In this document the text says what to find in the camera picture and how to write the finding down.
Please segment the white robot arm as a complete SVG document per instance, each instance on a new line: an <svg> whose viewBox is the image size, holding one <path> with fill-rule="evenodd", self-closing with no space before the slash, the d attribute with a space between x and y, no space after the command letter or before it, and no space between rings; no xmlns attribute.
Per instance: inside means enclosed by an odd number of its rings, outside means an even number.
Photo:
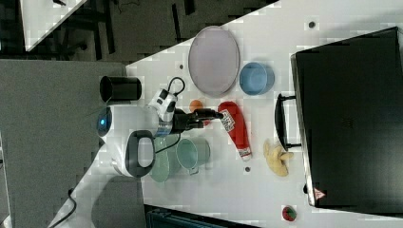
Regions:
<svg viewBox="0 0 403 228"><path fill-rule="evenodd" d="M154 140L202 128L205 121L223 115L210 108L186 113L173 106L116 104L101 111L97 131L104 144L48 228L95 228L92 207L108 182L118 176L141 178L148 174L156 154Z"/></svg>

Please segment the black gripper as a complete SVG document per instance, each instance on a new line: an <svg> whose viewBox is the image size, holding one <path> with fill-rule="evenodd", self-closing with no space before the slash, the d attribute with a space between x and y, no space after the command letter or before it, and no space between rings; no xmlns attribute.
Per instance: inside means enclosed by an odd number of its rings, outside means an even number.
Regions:
<svg viewBox="0 0 403 228"><path fill-rule="evenodd" d="M185 113L183 110L177 108L173 115L172 132L183 133L183 131L194 128L204 128L203 122L198 122L196 117L199 120L220 120L223 118L222 113L211 108L195 109L193 113Z"/></svg>

